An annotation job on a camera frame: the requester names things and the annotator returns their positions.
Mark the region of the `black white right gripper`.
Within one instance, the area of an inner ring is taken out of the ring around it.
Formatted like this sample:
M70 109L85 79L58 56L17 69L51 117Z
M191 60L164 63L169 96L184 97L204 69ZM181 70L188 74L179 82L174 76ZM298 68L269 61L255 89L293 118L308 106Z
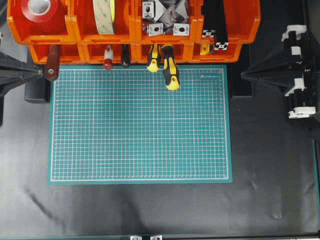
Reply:
M276 86L288 100L288 118L309 118L319 112L320 43L306 25L288 25L284 50L244 70L241 78Z

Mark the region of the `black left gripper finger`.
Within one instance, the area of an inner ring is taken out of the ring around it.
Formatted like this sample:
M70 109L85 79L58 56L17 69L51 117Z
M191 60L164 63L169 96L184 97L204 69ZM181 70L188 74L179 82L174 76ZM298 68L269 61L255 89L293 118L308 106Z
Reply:
M43 77L43 70L0 52L0 84L11 84Z

